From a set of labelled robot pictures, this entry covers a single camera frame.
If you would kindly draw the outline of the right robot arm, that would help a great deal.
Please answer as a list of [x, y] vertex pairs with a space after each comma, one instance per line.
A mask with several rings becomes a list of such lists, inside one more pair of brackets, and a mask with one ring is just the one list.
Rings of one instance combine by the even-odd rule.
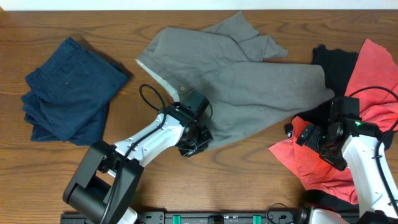
[[349, 169], [358, 196], [358, 223], [397, 223], [397, 186], [378, 132], [376, 124], [345, 118], [327, 130], [309, 124], [296, 141], [335, 169]]

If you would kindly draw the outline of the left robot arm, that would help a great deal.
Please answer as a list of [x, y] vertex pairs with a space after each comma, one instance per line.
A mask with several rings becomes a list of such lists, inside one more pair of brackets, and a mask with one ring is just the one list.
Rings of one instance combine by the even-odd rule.
[[130, 207], [144, 168], [161, 152], [177, 146], [193, 154], [212, 137], [200, 120], [210, 105], [173, 103], [135, 135], [114, 144], [91, 145], [69, 181], [63, 201], [92, 223], [134, 223]]

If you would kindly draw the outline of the grey shorts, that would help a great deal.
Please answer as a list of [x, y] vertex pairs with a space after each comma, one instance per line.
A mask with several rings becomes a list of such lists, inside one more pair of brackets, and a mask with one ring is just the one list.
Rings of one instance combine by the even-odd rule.
[[333, 98], [321, 66], [279, 63], [287, 54], [238, 12], [201, 31], [161, 30], [137, 63], [174, 100], [194, 91], [209, 99], [209, 149], [216, 149]]

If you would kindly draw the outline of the red shorts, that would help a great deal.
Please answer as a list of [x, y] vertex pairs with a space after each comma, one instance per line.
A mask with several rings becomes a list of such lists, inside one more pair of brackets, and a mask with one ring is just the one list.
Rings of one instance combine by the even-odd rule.
[[[354, 66], [345, 96], [354, 93], [359, 98], [359, 112], [363, 121], [375, 123], [385, 133], [397, 119], [397, 100], [383, 88], [397, 91], [397, 64], [384, 47], [371, 40], [364, 41]], [[271, 152], [293, 174], [305, 190], [324, 192], [350, 204], [358, 203], [358, 196], [349, 170], [338, 171], [307, 146], [296, 144], [308, 121], [296, 116], [285, 125], [288, 139], [271, 146]]]

